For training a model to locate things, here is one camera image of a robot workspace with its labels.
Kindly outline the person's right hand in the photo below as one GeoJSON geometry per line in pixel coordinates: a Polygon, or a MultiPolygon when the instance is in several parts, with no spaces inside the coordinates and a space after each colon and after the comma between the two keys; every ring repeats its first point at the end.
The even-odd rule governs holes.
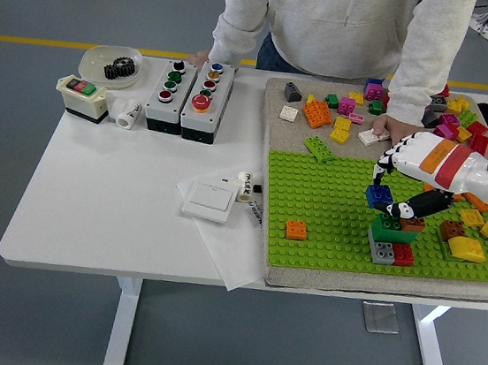
{"type": "Polygon", "coordinates": [[[197,68],[202,68],[206,62],[209,61],[209,54],[208,50],[199,50],[194,54],[190,54],[187,56],[187,62],[197,68]]]}

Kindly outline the person's left hand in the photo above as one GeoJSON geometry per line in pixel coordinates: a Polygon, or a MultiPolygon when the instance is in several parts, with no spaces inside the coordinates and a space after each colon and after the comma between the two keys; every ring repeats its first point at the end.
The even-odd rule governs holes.
{"type": "Polygon", "coordinates": [[[420,131],[420,126],[409,125],[405,122],[400,122],[386,114],[380,115],[373,121],[372,132],[374,135],[381,136],[388,132],[392,144],[397,144],[401,138],[409,136],[411,133],[420,131]]]}

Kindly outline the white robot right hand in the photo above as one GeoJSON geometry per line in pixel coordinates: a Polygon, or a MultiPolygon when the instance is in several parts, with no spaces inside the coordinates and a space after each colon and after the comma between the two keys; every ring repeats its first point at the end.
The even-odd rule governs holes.
{"type": "Polygon", "coordinates": [[[434,189],[405,202],[377,202],[374,208],[394,218],[428,217],[452,208],[456,194],[473,194],[488,204],[488,160],[476,151],[429,132],[402,138],[387,150],[374,167],[373,183],[397,170],[434,189]]]}

